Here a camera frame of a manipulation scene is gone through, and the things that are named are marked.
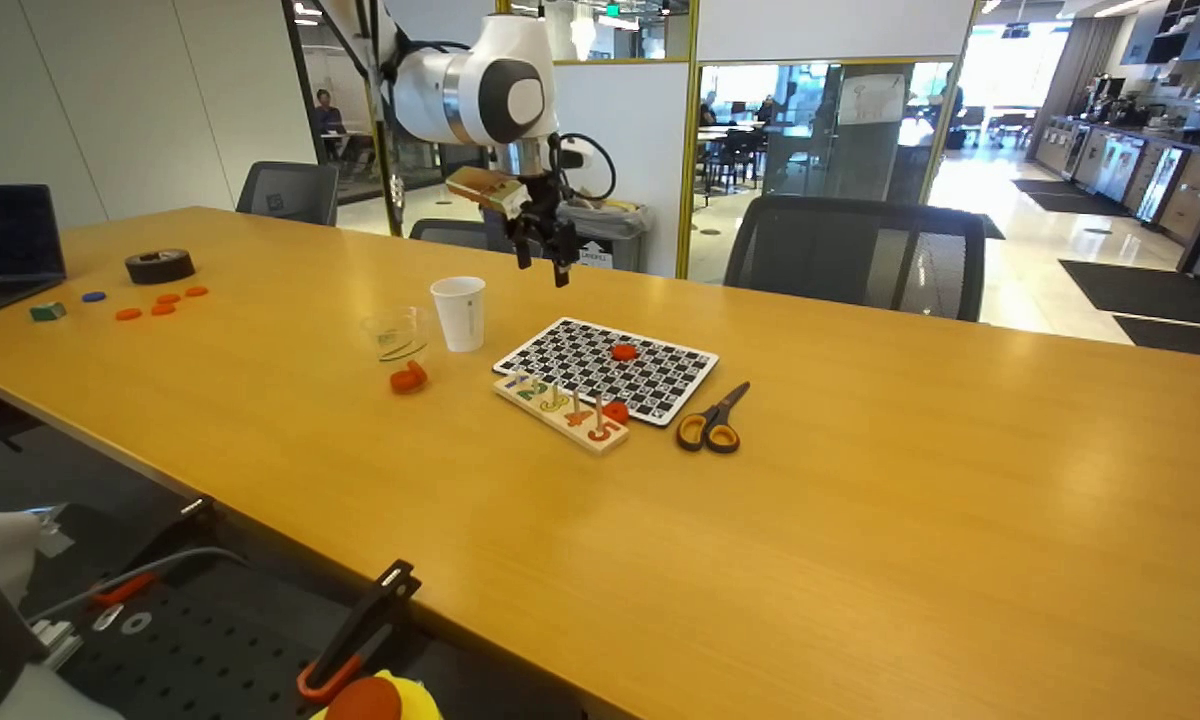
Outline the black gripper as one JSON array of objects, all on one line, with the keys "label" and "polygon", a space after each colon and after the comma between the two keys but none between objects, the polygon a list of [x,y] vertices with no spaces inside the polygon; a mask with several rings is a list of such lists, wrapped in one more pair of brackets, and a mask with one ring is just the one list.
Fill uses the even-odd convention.
[{"label": "black gripper", "polygon": [[561,183],[528,180],[528,202],[507,219],[516,269],[531,269],[531,254],[550,264],[550,284],[567,286],[570,264],[579,260],[579,235],[570,219],[561,219]]}]

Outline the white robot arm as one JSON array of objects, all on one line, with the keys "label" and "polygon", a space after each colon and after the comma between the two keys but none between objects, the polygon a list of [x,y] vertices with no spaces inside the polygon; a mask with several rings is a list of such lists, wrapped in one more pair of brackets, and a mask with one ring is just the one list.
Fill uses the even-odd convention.
[{"label": "white robot arm", "polygon": [[516,264],[536,254],[567,284],[579,231],[561,216],[567,200],[564,131],[555,125],[550,47],[538,17],[492,13],[472,43],[421,39],[385,9],[350,0],[354,23],[332,0],[302,0],[332,26],[380,110],[411,138],[486,146],[492,169],[460,180]]}]

